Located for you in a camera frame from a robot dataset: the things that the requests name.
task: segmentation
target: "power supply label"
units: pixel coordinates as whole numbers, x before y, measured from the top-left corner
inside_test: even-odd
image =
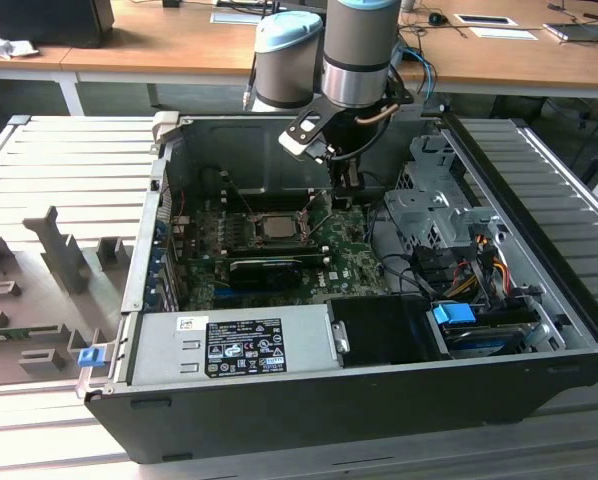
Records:
[[[286,371],[280,318],[206,325],[206,375],[210,378]]]

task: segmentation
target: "blue latch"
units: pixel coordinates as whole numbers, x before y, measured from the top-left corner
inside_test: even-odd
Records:
[[[77,364],[80,367],[104,367],[106,365],[106,347],[88,347],[79,352]]]
[[[474,323],[477,321],[467,303],[442,303],[432,313],[438,325],[444,323]]]

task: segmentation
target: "computer mouse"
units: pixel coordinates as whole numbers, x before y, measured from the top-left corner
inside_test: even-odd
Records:
[[[432,12],[428,17],[428,23],[433,27],[439,27],[448,23],[448,17],[443,13]]]

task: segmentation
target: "wooden desk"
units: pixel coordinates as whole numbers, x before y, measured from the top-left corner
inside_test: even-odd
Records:
[[[60,70],[61,60],[70,47],[41,47],[40,55],[14,57],[12,60],[0,58],[0,69],[12,70]]]
[[[462,25],[455,13],[500,15],[519,24],[515,28],[541,28],[544,23],[568,23],[570,18],[548,10],[546,0],[425,0],[430,8],[441,8],[453,25]],[[567,2],[569,11],[581,21],[583,13],[598,14],[598,4]],[[401,23],[427,26],[428,10],[403,14]],[[512,95],[598,97],[598,44],[559,44],[546,30],[531,30],[538,40],[479,38],[467,28],[463,38],[452,28],[430,28],[421,38],[426,58],[435,65],[440,91],[457,93],[509,93]],[[417,38],[408,29],[402,33],[410,46]],[[421,67],[401,67],[406,81],[421,78]]]
[[[210,23],[211,5],[112,0],[112,37],[104,48],[73,48],[64,70],[210,75],[248,75],[255,27]]]
[[[547,0],[425,0],[459,25],[455,13],[511,17],[519,27],[539,28],[569,22],[548,10]],[[0,78],[54,80],[69,111],[83,115],[79,82],[243,85],[250,71],[255,27],[211,24],[210,5],[183,4],[163,9],[161,2],[112,0],[111,38],[101,49],[42,47],[42,55],[10,62],[0,59]],[[568,1],[583,20],[598,5]],[[403,24],[427,25],[429,11],[403,14]],[[428,29],[421,39],[427,59],[437,68],[436,90],[454,93],[598,98],[598,45],[559,44],[547,31],[532,31],[538,40],[478,38],[462,29]],[[403,30],[410,45],[416,37]],[[419,64],[405,63],[401,74],[409,87],[422,76]]]

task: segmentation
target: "green circuit board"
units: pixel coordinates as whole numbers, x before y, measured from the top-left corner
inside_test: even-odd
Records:
[[[329,247],[331,263],[322,268],[303,269],[298,288],[273,292],[244,293],[230,289],[228,271],[234,258],[222,255],[219,246],[221,233],[216,228],[219,216],[220,212],[213,208],[194,214],[196,254],[180,262],[180,271],[184,272],[190,292],[188,309],[308,305],[346,295],[388,293],[378,269],[380,263],[365,242],[367,224],[361,206],[345,210],[331,209],[326,205],[313,208],[309,213],[310,225],[314,228],[321,221],[323,224],[310,235],[310,239],[319,246]]]

